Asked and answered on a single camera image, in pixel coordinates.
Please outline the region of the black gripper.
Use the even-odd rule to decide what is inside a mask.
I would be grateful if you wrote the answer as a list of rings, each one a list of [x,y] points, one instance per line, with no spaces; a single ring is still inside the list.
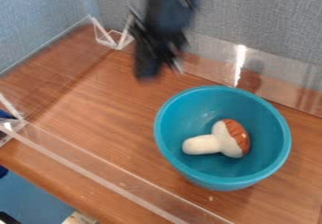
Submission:
[[[183,74],[182,50],[187,44],[184,29],[190,27],[201,0],[146,0],[130,32],[135,37],[134,75],[139,80],[155,79],[162,72],[162,49],[166,64]]]

